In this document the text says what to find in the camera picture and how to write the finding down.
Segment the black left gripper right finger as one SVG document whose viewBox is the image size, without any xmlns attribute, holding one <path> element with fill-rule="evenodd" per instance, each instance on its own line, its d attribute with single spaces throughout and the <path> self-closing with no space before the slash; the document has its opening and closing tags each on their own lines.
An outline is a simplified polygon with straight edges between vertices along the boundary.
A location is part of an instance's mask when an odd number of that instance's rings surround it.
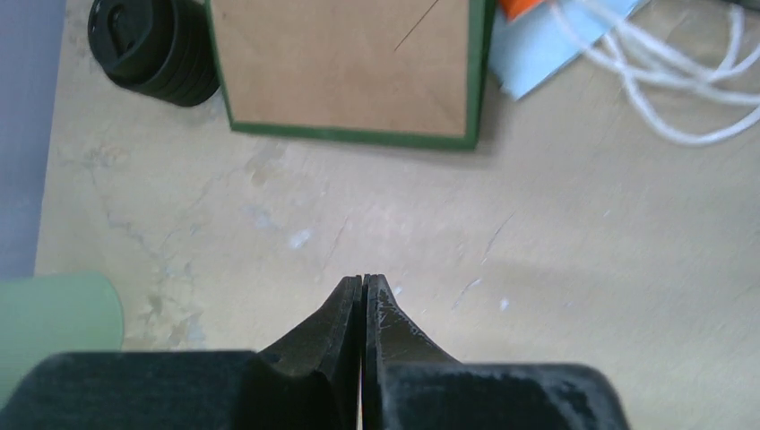
<svg viewBox="0 0 760 430">
<path fill-rule="evenodd" d="M 627 429 L 614 387 L 587 365 L 462 363 L 363 279 L 366 429 Z"/>
</svg>

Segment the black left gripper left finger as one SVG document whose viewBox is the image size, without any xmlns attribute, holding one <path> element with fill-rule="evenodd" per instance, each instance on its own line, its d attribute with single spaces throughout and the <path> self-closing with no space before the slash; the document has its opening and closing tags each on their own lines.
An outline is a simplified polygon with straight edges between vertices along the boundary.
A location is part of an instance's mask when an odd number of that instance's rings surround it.
<svg viewBox="0 0 760 430">
<path fill-rule="evenodd" d="M 67 352 L 34 366 L 4 429 L 352 429 L 360 277 L 260 350 Z"/>
</svg>

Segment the green paper bag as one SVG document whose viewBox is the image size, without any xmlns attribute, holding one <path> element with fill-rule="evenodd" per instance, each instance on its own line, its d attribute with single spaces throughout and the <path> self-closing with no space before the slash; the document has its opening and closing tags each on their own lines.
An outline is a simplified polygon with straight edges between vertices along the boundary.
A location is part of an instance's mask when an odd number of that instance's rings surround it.
<svg viewBox="0 0 760 430">
<path fill-rule="evenodd" d="M 493 1 L 207 1 L 238 133 L 470 151 Z"/>
</svg>

